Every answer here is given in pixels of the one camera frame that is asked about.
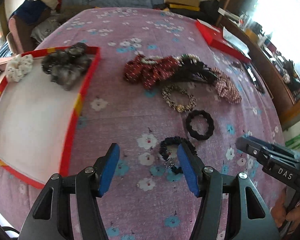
blue gripper pad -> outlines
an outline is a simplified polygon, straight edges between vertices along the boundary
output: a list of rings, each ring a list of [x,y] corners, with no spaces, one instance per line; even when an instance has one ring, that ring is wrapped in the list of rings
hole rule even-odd
[[[100,184],[99,184],[100,196],[103,196],[104,193],[106,193],[108,191],[115,168],[117,167],[119,157],[120,157],[119,145],[113,144],[110,147],[109,151],[106,154],[106,156],[107,156],[106,164],[103,167],[103,170],[102,170],[102,173],[100,176]]]
[[[177,150],[177,156],[182,168],[183,174],[185,175],[189,190],[194,193],[196,197],[200,195],[200,189],[198,185],[198,177],[194,171],[194,168],[186,154],[183,146],[180,144]]]

red box lid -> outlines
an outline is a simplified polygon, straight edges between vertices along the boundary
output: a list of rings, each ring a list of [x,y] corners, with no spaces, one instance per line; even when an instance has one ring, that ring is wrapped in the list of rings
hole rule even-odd
[[[196,21],[195,25],[209,46],[219,49],[237,58],[238,60],[243,61],[244,63],[249,63],[251,61],[251,59],[247,58],[240,51],[232,47],[232,45],[223,38],[223,32],[220,28],[214,27],[214,30],[201,24],[198,20]]]

black hair tie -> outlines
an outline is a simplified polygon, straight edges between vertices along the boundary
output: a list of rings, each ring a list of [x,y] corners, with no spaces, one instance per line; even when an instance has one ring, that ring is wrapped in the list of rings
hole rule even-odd
[[[205,135],[199,134],[197,131],[192,129],[192,126],[190,123],[191,123],[192,119],[197,115],[202,115],[207,120],[209,127],[208,127],[208,131],[205,133]],[[188,117],[186,118],[186,129],[188,130],[188,132],[192,138],[195,138],[198,141],[208,140],[213,135],[213,131],[214,131],[213,119],[212,119],[211,115],[209,113],[207,113],[206,111],[194,110],[194,111],[190,112],[188,114]]]
[[[179,145],[183,142],[187,144],[187,146],[188,146],[190,152],[192,153],[192,155],[197,155],[197,151],[195,150],[195,147],[192,145],[192,143],[189,140],[187,140],[185,138],[181,138],[179,136],[165,138],[165,140],[163,140],[160,143],[159,154],[165,160],[164,166],[166,168],[171,168],[172,172],[175,173],[175,174],[183,173],[183,171],[182,171],[181,167],[177,168],[174,165],[174,161],[172,159],[168,159],[169,155],[168,155],[167,146],[169,146],[169,145]]]

bed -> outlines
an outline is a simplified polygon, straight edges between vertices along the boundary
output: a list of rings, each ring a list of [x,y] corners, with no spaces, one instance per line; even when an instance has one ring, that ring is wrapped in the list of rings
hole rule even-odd
[[[141,84],[133,85],[123,78],[125,63],[138,53],[163,57],[195,54],[231,77],[242,96],[239,104],[219,98],[209,85],[181,84],[195,95],[195,109],[210,113],[215,125],[207,141],[189,139],[206,165],[230,175],[246,172],[266,204],[274,205],[284,185],[264,174],[256,161],[235,148],[236,138],[242,135],[283,144],[271,98],[267,92],[260,94],[245,73],[231,66],[236,62],[233,57],[208,47],[194,20],[151,9],[89,9],[64,23],[37,49],[76,42],[99,46],[101,62],[76,127],[69,173],[76,174],[92,165],[105,155],[112,142],[119,144],[120,161],[109,192],[98,199],[110,239],[189,239],[200,205],[200,199],[188,190],[184,176],[165,170],[158,155],[159,143],[166,137],[189,137],[184,128],[187,114],[169,108],[159,87],[147,91]],[[173,98],[183,100],[178,94]],[[207,128],[200,119],[192,124],[201,133]],[[176,158],[176,148],[170,149],[170,156]],[[0,213],[17,229],[39,192],[0,167]],[[71,201],[74,236],[80,239],[74,198]],[[225,225],[226,204],[217,239],[223,239]]]

dark blue cloth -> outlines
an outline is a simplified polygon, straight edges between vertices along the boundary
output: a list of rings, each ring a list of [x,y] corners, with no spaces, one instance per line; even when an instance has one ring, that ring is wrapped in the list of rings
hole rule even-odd
[[[42,12],[47,9],[48,6],[41,0],[25,0],[17,10],[15,10],[10,18],[17,15],[26,24],[34,24],[39,18]]]
[[[10,57],[11,55],[12,55],[12,52],[9,49],[8,42],[6,41],[6,43],[0,49],[0,58],[2,58],[2,57]]]

